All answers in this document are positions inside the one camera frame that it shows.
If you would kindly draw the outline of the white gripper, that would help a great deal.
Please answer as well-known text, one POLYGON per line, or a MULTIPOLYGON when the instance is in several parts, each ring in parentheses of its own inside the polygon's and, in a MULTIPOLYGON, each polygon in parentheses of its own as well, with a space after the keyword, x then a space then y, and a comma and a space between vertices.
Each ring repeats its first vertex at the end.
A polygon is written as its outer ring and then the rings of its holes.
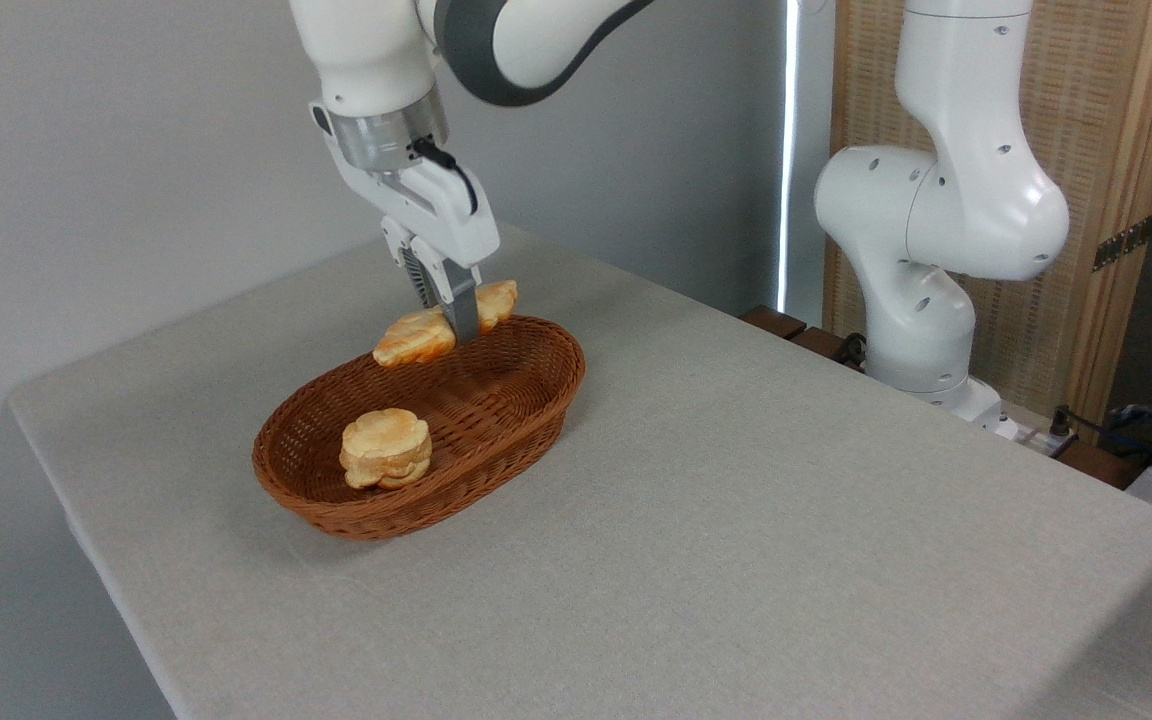
POLYGON ((444 311, 457 344, 479 338, 479 278, 471 266, 488 259, 500 247, 497 220, 482 184, 470 170, 460 174, 429 158, 417 158, 410 167, 397 170, 353 167, 339 141, 338 119, 320 103, 310 108, 317 120, 332 128, 324 141, 340 177, 385 214, 385 242, 410 278, 422 306, 444 311))

